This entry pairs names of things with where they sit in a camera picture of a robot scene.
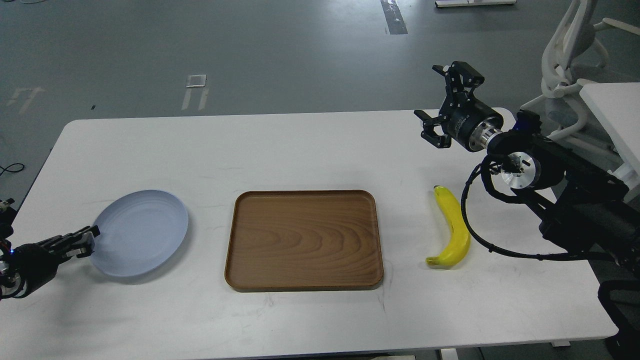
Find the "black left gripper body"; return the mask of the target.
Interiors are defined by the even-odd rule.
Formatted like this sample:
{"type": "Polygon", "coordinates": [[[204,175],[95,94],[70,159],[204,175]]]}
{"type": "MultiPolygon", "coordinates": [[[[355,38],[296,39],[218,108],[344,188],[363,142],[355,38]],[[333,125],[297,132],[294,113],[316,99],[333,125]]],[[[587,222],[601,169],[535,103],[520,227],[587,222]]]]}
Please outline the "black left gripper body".
{"type": "Polygon", "coordinates": [[[11,295],[29,296],[57,275],[61,263],[55,254],[29,243],[14,249],[11,264],[17,278],[11,295]]]}

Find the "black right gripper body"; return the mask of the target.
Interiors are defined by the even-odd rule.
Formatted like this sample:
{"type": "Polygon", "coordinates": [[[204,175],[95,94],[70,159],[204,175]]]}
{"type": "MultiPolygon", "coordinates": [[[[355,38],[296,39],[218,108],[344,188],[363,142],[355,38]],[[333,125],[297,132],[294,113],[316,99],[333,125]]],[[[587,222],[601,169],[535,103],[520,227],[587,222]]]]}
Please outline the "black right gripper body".
{"type": "Polygon", "coordinates": [[[482,144],[482,133],[487,129],[501,130],[505,119],[502,114],[477,99],[444,100],[439,115],[443,134],[451,137],[469,152],[479,152],[486,148],[482,144]]]}

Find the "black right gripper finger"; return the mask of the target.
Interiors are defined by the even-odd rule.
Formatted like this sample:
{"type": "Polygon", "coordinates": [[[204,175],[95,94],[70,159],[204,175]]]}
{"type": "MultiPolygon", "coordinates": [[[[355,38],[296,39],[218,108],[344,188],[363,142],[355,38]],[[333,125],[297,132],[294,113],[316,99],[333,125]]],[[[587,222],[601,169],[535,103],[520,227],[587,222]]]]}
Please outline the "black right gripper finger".
{"type": "Polygon", "coordinates": [[[451,147],[451,135],[446,131],[446,124],[443,116],[431,117],[424,110],[414,110],[414,116],[422,122],[422,132],[420,136],[437,149],[447,149],[451,147]]]}
{"type": "Polygon", "coordinates": [[[444,106],[475,102],[474,91],[485,82],[485,76],[464,61],[453,61],[450,65],[434,64],[432,70],[445,78],[444,106]]]}

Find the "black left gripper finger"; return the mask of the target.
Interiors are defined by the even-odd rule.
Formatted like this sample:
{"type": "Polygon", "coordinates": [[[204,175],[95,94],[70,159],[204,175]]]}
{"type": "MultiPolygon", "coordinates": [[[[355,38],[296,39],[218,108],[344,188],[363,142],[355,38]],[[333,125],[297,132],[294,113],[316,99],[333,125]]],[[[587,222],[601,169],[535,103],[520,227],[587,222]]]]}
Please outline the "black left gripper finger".
{"type": "Polygon", "coordinates": [[[79,241],[71,244],[69,248],[55,251],[55,256],[60,264],[64,264],[64,262],[67,262],[72,258],[87,258],[93,255],[94,250],[94,240],[79,241]]]}
{"type": "Polygon", "coordinates": [[[65,235],[55,235],[38,242],[46,251],[93,251],[95,239],[101,234],[97,225],[86,226],[65,235]]]}

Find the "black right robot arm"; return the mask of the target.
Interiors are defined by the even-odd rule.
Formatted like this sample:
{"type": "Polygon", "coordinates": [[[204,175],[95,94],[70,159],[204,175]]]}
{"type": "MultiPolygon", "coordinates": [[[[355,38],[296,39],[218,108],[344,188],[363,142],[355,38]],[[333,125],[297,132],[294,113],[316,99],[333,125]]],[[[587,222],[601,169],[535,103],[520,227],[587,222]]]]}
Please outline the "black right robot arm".
{"type": "Polygon", "coordinates": [[[609,261],[630,272],[633,280],[606,280],[599,285],[598,300],[618,332],[606,338],[616,360],[639,358],[639,330],[617,307],[614,291],[639,290],[639,212],[625,203],[628,186],[613,174],[576,155],[541,133],[539,114],[521,108],[514,126],[496,110],[478,100],[474,91],[485,78],[470,64],[454,61],[432,69],[445,79],[445,99],[438,115],[423,110],[421,137],[438,149],[456,141],[467,151],[485,151],[454,205],[451,230],[459,228],[490,253],[538,261],[609,261]],[[485,191],[506,204],[522,204],[540,220],[542,237],[562,253],[528,254],[490,243],[473,230],[467,215],[467,198],[476,178],[485,191]]]}

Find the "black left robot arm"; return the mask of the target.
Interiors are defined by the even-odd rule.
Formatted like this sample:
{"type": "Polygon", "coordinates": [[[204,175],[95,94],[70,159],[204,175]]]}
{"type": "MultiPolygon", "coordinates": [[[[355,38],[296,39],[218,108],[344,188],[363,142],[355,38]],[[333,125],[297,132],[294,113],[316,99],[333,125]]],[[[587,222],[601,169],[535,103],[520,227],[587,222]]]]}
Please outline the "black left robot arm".
{"type": "Polygon", "coordinates": [[[18,211],[13,198],[0,201],[0,285],[1,299],[22,299],[40,289],[57,275],[58,267],[73,257],[86,258],[94,253],[95,239],[101,232],[96,225],[65,235],[55,235],[36,243],[13,247],[13,221],[18,211]]]}

